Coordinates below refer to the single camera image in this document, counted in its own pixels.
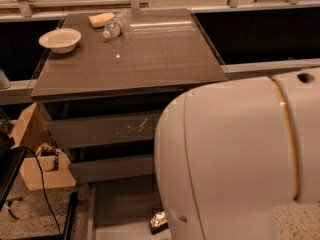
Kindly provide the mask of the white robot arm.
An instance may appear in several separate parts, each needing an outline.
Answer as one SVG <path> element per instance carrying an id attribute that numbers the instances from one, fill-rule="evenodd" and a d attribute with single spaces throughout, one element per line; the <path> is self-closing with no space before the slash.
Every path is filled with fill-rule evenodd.
<path id="1" fill-rule="evenodd" d="M 320 68 L 180 95 L 154 161 L 172 240 L 274 240 L 275 207 L 320 200 Z"/>

